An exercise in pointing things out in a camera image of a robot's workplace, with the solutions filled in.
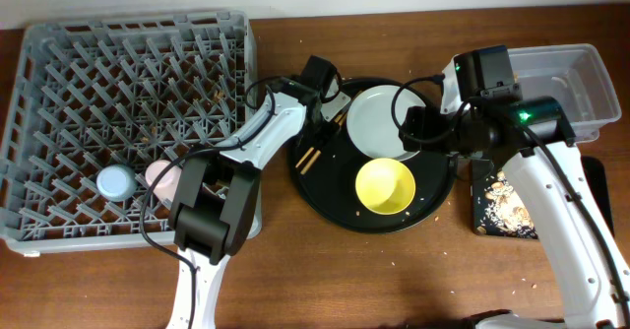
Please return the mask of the grey round plate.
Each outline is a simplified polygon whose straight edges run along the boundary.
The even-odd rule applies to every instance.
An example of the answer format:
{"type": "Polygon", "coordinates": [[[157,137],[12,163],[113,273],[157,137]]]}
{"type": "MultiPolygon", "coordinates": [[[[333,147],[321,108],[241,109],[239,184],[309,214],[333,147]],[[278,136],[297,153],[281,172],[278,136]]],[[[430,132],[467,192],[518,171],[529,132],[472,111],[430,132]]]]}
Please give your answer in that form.
{"type": "Polygon", "coordinates": [[[388,158],[402,162],[418,154],[418,151],[404,149],[392,118],[392,100],[398,89],[394,85],[369,88],[359,93],[350,105],[347,133],[354,146],[370,159],[388,158]]]}

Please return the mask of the yellow plastic bowl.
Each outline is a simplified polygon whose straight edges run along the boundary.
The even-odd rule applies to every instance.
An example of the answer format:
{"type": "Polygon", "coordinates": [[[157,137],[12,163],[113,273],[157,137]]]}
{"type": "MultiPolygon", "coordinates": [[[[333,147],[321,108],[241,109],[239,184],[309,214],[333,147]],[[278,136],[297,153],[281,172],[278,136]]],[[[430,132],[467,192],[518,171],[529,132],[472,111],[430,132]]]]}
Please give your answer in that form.
{"type": "Polygon", "coordinates": [[[394,159],[380,158],[359,169],[354,189],[366,209],[377,215],[391,216],[412,203],[416,182],[406,165],[394,159]]]}

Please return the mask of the food scraps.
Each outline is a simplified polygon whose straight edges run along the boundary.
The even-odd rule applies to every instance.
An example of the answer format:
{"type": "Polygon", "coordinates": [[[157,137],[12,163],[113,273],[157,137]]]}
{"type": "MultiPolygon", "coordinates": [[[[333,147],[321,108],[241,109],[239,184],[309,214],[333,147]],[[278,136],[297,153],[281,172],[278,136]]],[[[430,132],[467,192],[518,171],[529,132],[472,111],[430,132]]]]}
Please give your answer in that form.
{"type": "Polygon", "coordinates": [[[502,170],[473,184],[472,205],[477,234],[537,239],[532,218],[502,170]]]}

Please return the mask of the pink plastic cup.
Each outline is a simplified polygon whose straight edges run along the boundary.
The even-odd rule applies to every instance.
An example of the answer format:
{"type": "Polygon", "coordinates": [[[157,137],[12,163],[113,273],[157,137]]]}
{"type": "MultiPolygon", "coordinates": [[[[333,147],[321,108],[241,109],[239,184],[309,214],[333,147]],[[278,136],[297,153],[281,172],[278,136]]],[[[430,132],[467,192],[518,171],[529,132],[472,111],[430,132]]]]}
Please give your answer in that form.
{"type": "Polygon", "coordinates": [[[158,160],[151,163],[145,171],[145,180],[149,186],[152,186],[154,183],[157,185],[153,193],[158,197],[159,201],[171,203],[178,187],[181,168],[177,165],[173,166],[159,181],[156,181],[157,177],[168,165],[169,161],[167,160],[158,160]]]}

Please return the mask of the blue plastic cup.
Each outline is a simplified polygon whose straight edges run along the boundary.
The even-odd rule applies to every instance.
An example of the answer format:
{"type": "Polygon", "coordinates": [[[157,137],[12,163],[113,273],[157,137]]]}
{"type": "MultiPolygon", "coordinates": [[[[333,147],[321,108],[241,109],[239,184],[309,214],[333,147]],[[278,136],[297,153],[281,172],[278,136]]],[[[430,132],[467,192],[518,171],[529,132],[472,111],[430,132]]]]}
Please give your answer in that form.
{"type": "Polygon", "coordinates": [[[96,177],[101,196],[112,202],[123,202],[133,196],[138,184],[134,171],[127,165],[113,164],[101,170],[96,177]]]}

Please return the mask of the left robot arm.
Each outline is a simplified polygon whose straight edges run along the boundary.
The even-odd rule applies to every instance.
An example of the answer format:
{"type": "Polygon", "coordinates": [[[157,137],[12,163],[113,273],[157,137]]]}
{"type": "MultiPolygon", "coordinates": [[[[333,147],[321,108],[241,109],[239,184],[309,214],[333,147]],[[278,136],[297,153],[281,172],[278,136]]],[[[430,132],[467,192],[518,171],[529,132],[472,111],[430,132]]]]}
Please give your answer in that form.
{"type": "Polygon", "coordinates": [[[182,272],[178,284],[191,289],[177,290],[172,324],[215,326],[227,262],[254,224],[262,170],[288,140],[322,124],[322,105],[338,78],[330,61],[310,56],[297,77],[271,79],[256,113],[230,137],[179,159],[168,224],[182,272]]]}

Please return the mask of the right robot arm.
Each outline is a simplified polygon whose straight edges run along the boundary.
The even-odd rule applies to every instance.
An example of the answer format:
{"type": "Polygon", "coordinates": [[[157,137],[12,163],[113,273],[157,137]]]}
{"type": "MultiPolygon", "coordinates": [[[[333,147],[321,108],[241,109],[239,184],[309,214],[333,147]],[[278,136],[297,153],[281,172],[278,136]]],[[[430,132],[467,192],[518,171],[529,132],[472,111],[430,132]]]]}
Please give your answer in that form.
{"type": "Polygon", "coordinates": [[[458,54],[428,80],[440,87],[442,104],[411,107],[394,121],[405,150],[490,157],[534,221],[561,292],[562,327],[628,327],[629,265],[561,104],[524,99],[504,45],[458,54]]]}

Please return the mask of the clear plastic waste bin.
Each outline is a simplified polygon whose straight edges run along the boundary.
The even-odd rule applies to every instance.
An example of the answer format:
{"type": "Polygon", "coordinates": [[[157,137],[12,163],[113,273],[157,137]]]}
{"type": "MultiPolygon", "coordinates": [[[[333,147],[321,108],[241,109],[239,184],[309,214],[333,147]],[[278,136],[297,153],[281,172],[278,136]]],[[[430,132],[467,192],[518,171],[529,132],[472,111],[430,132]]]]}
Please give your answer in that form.
{"type": "Polygon", "coordinates": [[[569,121],[576,141],[591,142],[622,115],[616,91],[597,49],[590,44],[508,48],[496,45],[453,56],[462,67],[461,97],[505,101],[515,121],[533,126],[552,111],[551,98],[569,121]]]}

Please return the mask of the grey plastic dishwasher rack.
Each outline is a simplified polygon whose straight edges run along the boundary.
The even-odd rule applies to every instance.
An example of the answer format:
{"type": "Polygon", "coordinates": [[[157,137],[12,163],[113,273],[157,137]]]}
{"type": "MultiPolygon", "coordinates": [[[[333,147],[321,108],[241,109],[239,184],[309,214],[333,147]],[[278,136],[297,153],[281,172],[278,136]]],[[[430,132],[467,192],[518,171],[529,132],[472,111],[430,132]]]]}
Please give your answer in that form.
{"type": "Polygon", "coordinates": [[[3,241],[27,257],[171,244],[145,170],[242,126],[256,73],[240,11],[29,27],[3,119],[3,241]],[[135,173],[123,202],[97,190],[109,165],[135,173]]]}

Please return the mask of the black rectangular tray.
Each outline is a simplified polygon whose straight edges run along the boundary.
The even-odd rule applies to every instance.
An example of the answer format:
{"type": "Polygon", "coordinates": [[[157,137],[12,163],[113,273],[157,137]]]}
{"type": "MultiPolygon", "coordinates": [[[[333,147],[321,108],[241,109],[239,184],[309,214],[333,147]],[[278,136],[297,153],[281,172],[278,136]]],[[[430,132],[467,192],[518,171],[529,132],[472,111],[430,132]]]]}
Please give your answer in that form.
{"type": "MultiPolygon", "coordinates": [[[[614,223],[605,169],[593,157],[581,157],[586,180],[611,233],[614,223]]],[[[471,162],[472,230],[478,235],[537,239],[524,203],[491,161],[471,162]]]]}

